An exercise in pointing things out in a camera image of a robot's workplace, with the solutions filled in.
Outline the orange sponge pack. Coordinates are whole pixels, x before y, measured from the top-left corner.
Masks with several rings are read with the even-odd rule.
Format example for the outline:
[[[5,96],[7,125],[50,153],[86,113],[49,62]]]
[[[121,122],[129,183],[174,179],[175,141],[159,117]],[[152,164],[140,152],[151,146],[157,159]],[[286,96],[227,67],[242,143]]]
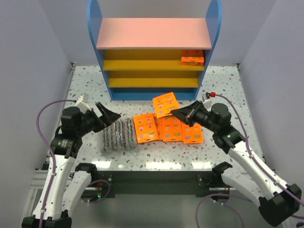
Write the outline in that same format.
[[[181,122],[175,116],[163,117],[161,124],[164,142],[180,142],[183,140]]]
[[[181,64],[190,66],[202,66],[205,62],[203,50],[182,50]]]
[[[153,113],[135,115],[133,123],[138,143],[147,143],[158,139]]]
[[[179,103],[173,92],[152,99],[157,118],[171,115],[171,111],[179,109]]]
[[[194,124],[192,127],[181,124],[182,137],[184,144],[204,143],[202,128],[199,124]]]

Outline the silver scrubber pack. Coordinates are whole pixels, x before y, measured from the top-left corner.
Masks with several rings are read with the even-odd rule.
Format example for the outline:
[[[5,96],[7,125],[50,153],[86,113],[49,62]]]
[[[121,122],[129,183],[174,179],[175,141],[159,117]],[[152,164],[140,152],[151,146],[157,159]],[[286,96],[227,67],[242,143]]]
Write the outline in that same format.
[[[113,124],[113,149],[115,151],[121,151],[124,148],[123,141],[123,125],[122,121],[119,119]]]
[[[123,142],[126,150],[136,150],[137,141],[135,137],[134,124],[133,120],[128,116],[123,119]]]
[[[113,151],[115,142],[114,126],[107,127],[103,130],[104,152],[110,153]]]

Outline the orange sponge pack hidden middle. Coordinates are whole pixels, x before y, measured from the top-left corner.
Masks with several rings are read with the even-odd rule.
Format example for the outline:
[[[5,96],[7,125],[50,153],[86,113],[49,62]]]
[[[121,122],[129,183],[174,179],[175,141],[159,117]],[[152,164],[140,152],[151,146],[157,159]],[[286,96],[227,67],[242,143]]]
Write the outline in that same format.
[[[162,121],[161,119],[157,118],[156,114],[153,114],[155,125],[156,125],[156,130],[157,130],[157,135],[158,135],[158,140],[163,140],[162,136]]]

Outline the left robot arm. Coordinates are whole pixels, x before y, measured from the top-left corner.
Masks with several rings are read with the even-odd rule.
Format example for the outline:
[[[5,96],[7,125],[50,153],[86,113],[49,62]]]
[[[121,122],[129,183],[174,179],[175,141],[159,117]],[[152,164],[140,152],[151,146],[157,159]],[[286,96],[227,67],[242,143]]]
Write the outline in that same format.
[[[70,184],[70,171],[82,146],[82,138],[90,132],[98,133],[121,118],[120,114],[105,108],[100,102],[97,116],[87,102],[76,101],[63,110],[61,126],[47,146],[51,159],[45,184],[32,215],[22,221],[23,228],[69,228],[71,215],[86,187],[100,182],[97,167],[91,163],[79,164]]]

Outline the orange sponge pack on shelf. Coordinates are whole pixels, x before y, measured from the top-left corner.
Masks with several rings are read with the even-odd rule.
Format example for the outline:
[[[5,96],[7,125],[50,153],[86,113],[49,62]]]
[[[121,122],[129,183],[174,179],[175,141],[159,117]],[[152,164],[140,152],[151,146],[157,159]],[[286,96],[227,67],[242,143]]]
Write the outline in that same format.
[[[182,50],[181,64],[190,66],[202,66],[205,62],[203,50]]]

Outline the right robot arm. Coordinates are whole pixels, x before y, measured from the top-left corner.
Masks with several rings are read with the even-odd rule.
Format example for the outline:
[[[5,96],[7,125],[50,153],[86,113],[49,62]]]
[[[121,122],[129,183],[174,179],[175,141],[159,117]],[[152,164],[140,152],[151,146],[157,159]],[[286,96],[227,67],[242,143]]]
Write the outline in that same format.
[[[254,196],[249,187],[237,182],[230,183],[230,186],[255,203],[269,225],[276,227],[299,210],[300,187],[280,178],[251,150],[247,135],[241,134],[231,124],[231,113],[225,104],[215,103],[208,111],[202,102],[195,101],[172,110],[171,114],[190,127],[199,124],[213,132],[214,143],[247,172],[261,195]]]

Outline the blue shelf unit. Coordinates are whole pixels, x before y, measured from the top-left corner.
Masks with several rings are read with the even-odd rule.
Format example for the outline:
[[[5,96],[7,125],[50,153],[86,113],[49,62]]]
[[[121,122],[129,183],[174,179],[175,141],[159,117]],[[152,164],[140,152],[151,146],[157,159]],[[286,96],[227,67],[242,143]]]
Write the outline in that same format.
[[[104,18],[99,3],[86,8],[90,40],[109,96],[146,101],[173,92],[195,100],[219,38],[222,4],[204,18]],[[182,50],[203,50],[202,66],[181,64]]]

